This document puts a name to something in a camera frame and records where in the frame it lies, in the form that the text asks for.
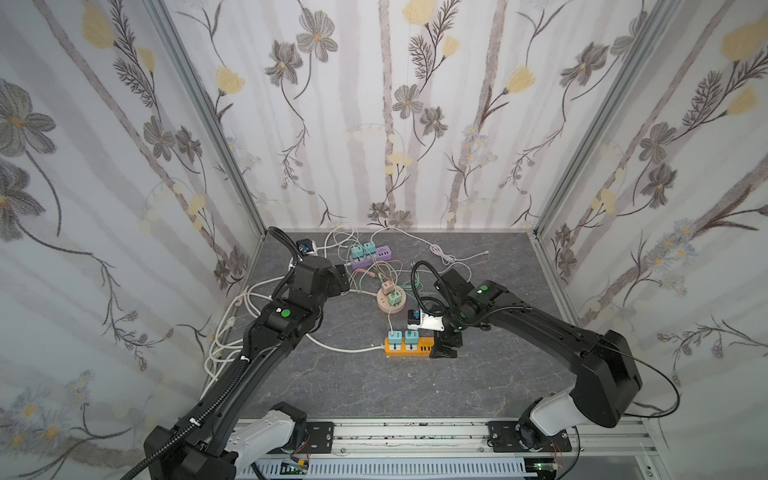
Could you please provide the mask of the teal charger with white cable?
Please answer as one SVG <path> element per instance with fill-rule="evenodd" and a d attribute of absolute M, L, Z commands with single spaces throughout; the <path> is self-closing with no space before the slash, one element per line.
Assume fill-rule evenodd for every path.
<path fill-rule="evenodd" d="M 366 251 L 362 245 L 353 245 L 350 248 L 350 257 L 354 260 L 363 258 L 365 254 L 366 254 Z"/>

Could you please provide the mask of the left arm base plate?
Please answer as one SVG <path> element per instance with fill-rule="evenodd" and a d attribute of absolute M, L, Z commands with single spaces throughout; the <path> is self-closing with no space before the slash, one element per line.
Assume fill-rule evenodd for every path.
<path fill-rule="evenodd" d="M 332 452 L 335 424 L 330 421 L 308 422 L 305 438 L 294 451 L 300 455 L 330 454 Z"/>

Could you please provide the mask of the pink charger adapter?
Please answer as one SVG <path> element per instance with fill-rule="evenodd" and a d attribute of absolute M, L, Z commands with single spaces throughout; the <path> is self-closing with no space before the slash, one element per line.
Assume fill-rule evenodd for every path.
<path fill-rule="evenodd" d="M 393 281 L 386 281 L 382 284 L 381 291 L 384 296 L 389 296 L 396 291 L 397 285 Z"/>

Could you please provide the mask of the orange power strip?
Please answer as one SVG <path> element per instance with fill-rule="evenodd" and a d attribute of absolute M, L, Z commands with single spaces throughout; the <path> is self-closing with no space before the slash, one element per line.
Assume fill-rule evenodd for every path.
<path fill-rule="evenodd" d="M 392 357 L 429 357 L 434 346 L 432 337 L 420 337 L 417 343 L 408 344 L 404 339 L 400 343 L 391 343 L 385 340 L 385 356 Z"/>

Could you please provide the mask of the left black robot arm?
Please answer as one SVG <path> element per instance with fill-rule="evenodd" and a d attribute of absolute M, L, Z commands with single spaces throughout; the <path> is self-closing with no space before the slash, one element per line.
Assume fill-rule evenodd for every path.
<path fill-rule="evenodd" d="M 246 327 L 238 358 L 172 428 L 154 428 L 144 442 L 145 458 L 124 479 L 144 470 L 152 479 L 234 479 L 239 454 L 227 444 L 246 403 L 299 342 L 319 328 L 327 300 L 349 291 L 343 265 L 302 251 L 277 227 L 267 233 L 291 254 L 288 273 Z"/>

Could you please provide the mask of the purple power strip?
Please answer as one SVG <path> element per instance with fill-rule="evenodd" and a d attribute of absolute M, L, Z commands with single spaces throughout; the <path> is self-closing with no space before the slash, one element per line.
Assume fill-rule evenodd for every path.
<path fill-rule="evenodd" d="M 384 245 L 376 248 L 376 252 L 374 254 L 365 254 L 360 258 L 351 258 L 349 261 L 349 266 L 353 269 L 367 269 L 371 267 L 374 263 L 379 262 L 389 262 L 392 260 L 392 251 L 391 249 Z"/>

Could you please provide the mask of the pink round power socket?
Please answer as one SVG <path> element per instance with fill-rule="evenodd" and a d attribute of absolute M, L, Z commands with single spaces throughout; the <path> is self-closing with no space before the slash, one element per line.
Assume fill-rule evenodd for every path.
<path fill-rule="evenodd" d="M 401 312 L 407 303 L 405 291 L 400 286 L 395 286 L 387 294 L 380 288 L 376 293 L 377 307 L 385 314 L 391 315 Z"/>

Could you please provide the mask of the green charger cube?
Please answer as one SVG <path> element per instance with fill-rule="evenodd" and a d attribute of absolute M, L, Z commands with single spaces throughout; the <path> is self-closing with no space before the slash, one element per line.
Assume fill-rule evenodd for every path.
<path fill-rule="evenodd" d="M 387 296 L 387 300 L 391 307 L 399 306 L 403 302 L 403 294 L 396 289 L 395 292 Z"/>

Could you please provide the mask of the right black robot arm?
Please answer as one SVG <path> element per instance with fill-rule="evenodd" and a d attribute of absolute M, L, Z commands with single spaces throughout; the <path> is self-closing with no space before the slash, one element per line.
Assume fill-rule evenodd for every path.
<path fill-rule="evenodd" d="M 626 338 L 609 330 L 597 333 L 567 323 L 532 306 L 503 285 L 486 280 L 472 284 L 455 269 L 439 272 L 425 260 L 409 272 L 416 278 L 428 271 L 435 278 L 436 296 L 414 292 L 422 314 L 437 317 L 433 359 L 453 359 L 468 329 L 499 327 L 552 356 L 574 375 L 572 386 L 535 400 L 521 415 L 515 434 L 526 451 L 540 450 L 567 429 L 592 424 L 614 428 L 630 416 L 630 406 L 643 387 L 640 367 Z"/>

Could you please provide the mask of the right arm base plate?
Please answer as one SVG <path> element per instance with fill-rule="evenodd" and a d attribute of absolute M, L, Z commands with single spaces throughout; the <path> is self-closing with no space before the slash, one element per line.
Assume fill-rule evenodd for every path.
<path fill-rule="evenodd" d="M 489 421 L 487 444 L 494 453 L 570 453 L 573 447 L 566 431 L 546 437 L 533 427 L 520 427 L 517 420 Z"/>

